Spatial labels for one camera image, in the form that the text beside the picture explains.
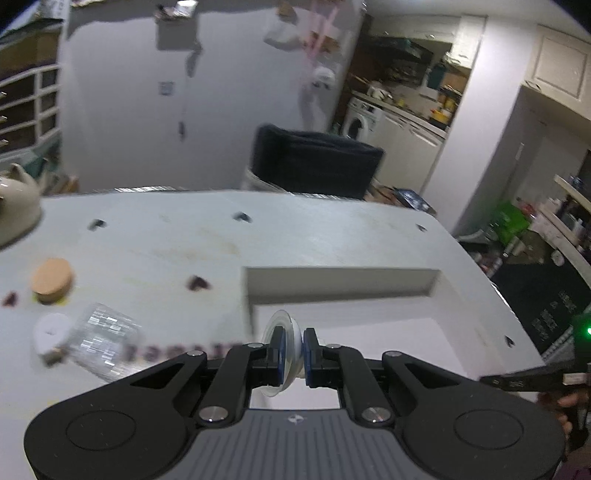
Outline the white drawer shelf unit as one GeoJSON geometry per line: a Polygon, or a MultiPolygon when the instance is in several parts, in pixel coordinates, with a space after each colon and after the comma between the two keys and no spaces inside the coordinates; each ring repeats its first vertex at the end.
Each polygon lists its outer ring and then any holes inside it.
{"type": "Polygon", "coordinates": [[[59,142],[60,67],[31,68],[1,81],[1,160],[43,155],[59,142]]]}

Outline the clear plastic blister case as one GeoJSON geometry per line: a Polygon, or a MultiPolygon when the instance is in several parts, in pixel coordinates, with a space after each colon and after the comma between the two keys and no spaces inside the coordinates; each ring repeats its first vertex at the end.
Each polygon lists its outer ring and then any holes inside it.
{"type": "Polygon", "coordinates": [[[68,340],[71,360],[106,382],[136,373],[140,326],[130,317],[100,303],[75,323],[68,340]]]}

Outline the cream ceramic teapot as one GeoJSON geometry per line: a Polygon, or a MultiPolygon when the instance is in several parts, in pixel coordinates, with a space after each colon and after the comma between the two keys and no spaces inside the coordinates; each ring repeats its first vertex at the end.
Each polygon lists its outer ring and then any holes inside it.
{"type": "Polygon", "coordinates": [[[24,168],[12,163],[1,173],[0,245],[20,239],[38,224],[42,216],[41,196],[35,180],[24,168]]]}

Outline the clear round suction cup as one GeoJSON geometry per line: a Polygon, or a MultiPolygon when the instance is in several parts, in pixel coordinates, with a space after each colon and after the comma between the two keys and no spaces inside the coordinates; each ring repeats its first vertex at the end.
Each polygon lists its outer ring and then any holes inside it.
{"type": "Polygon", "coordinates": [[[259,343],[269,344],[276,328],[283,331],[283,340],[280,342],[280,385],[259,387],[254,393],[254,406],[271,408],[277,398],[283,398],[284,392],[290,389],[294,381],[304,377],[303,328],[287,311],[270,311],[266,307],[256,307],[252,326],[259,343]]]}

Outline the round wooden lid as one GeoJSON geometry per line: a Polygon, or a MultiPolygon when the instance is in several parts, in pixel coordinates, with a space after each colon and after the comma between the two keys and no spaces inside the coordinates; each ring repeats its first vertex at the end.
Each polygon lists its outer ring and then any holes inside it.
{"type": "Polygon", "coordinates": [[[73,280],[74,272],[67,260],[50,258],[33,274],[31,290],[38,301],[51,304],[66,296],[73,280]]]}

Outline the black woven chair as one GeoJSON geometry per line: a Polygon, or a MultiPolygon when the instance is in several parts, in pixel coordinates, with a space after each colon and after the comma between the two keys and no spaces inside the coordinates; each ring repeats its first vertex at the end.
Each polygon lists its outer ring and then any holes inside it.
{"type": "Polygon", "coordinates": [[[322,132],[260,126],[249,171],[266,184],[290,193],[362,199],[385,151],[322,132]]]}

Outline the green cardboard box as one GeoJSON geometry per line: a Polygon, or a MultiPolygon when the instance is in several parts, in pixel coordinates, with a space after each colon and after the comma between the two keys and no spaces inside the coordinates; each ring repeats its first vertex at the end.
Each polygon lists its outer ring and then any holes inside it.
{"type": "Polygon", "coordinates": [[[511,202],[499,204],[493,212],[490,227],[496,239],[507,246],[529,228],[531,218],[511,202]]]}

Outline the white washing machine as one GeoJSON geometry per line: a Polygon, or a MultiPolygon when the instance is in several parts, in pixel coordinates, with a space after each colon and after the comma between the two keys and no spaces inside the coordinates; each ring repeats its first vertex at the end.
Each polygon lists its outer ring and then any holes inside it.
{"type": "Polygon", "coordinates": [[[373,145],[384,111],[372,103],[353,97],[342,123],[342,137],[373,145]]]}

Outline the white shallow tray box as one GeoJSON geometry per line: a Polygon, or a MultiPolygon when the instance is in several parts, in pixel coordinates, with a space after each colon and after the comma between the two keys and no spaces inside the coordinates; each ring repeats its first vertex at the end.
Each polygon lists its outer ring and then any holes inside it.
{"type": "Polygon", "coordinates": [[[245,296],[253,338],[287,330],[286,384],[256,393],[253,405],[325,409],[335,393],[304,387],[304,330],[322,345],[349,346],[379,359],[406,353],[464,377],[538,367],[542,359],[492,284],[477,278],[476,300],[441,270],[249,267],[245,296]]]}

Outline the white tape measure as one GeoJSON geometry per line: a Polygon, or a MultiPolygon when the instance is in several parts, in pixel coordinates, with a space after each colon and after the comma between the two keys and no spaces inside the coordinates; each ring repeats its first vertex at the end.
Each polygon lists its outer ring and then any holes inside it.
{"type": "Polygon", "coordinates": [[[61,313],[41,317],[33,328],[33,348],[38,357],[51,365],[60,361],[67,353],[73,321],[61,313]]]}

